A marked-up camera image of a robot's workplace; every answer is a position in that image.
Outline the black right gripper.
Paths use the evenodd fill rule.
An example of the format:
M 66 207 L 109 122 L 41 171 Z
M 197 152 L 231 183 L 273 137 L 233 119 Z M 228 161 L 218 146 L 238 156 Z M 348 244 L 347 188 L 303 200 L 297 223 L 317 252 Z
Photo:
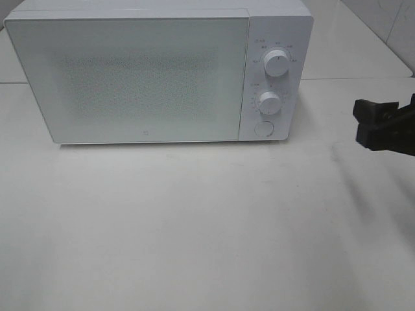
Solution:
M 358 121 L 356 141 L 371 151 L 413 152 L 415 94 L 409 104 L 397 111 L 398 102 L 376 103 L 356 100 L 353 116 Z

